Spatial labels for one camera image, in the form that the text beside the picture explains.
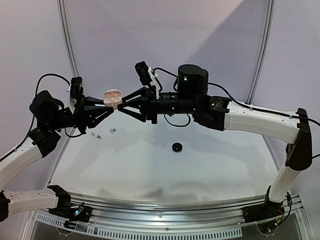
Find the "pink earbud charging case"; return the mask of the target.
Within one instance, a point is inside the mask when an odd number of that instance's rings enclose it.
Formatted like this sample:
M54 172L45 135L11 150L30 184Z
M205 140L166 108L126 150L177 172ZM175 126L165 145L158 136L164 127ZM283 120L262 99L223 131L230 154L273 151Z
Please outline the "pink earbud charging case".
M122 93L118 89L110 89L104 92L103 94L104 100L103 103L106 107L111 107L114 110L118 109L118 105L120 105L122 100Z

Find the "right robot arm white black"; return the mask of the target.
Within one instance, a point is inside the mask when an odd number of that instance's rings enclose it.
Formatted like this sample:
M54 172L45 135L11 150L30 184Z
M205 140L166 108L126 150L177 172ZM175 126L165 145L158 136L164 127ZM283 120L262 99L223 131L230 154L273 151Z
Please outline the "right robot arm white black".
M312 134L307 112L276 111L208 95L209 73L194 64L183 64L175 75L176 92L160 92L155 69L144 62L135 65L142 88L125 96L118 110L141 122L157 123L158 115L190 114L199 125L217 131L244 131L273 137L286 143L286 158L259 206L262 218L278 210L300 172L312 164Z

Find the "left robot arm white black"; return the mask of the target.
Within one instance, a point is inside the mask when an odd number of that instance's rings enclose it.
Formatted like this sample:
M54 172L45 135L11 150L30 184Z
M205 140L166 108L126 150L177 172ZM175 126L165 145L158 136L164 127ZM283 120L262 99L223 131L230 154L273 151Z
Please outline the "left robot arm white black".
M114 112L113 107L93 97L78 93L74 99L74 107L70 109L47 90L34 97L29 109L37 120L36 128L0 159L1 221L18 213L48 209L50 214L70 222L89 222L93 209L83 202L72 204L70 194L58 185L31 191L4 189L22 170L54 151L61 139L61 130L77 128L84 135L87 129L95 128Z

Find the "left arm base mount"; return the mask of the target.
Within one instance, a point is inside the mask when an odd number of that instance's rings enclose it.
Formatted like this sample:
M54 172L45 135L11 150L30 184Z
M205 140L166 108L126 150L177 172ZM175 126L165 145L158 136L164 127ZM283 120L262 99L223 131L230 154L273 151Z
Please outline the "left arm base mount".
M51 215L65 218L69 222L89 223L93 208L84 202L80 204L68 203L65 206L51 208L48 212Z

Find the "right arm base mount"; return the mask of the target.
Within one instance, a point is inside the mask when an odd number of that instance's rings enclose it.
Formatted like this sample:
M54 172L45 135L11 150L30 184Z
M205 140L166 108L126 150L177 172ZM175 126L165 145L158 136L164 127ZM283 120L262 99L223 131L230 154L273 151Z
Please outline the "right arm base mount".
M285 212L283 202L265 201L242 208L245 223L258 222L281 216Z

